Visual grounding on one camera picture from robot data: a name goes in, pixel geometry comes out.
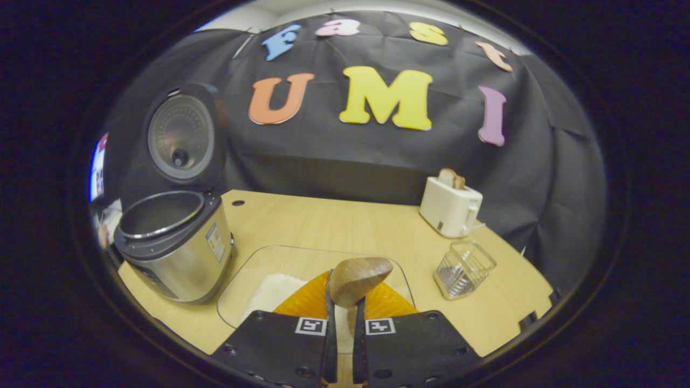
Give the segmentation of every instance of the stainless steel rice cooker body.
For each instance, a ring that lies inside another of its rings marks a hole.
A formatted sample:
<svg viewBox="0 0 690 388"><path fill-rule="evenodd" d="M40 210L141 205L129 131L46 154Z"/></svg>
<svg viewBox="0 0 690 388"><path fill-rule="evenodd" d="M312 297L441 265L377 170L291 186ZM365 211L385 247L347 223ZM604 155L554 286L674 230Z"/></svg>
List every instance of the stainless steel rice cooker body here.
<svg viewBox="0 0 690 388"><path fill-rule="evenodd" d="M168 191L133 204L122 215L115 244L158 294L201 303L218 291L234 237L220 196Z"/></svg>
<svg viewBox="0 0 690 388"><path fill-rule="evenodd" d="M154 291L178 302L213 297L232 258L233 235L215 187L225 164L222 98L205 84L160 95L144 120L151 162L179 187L135 202L115 245Z"/></svg>

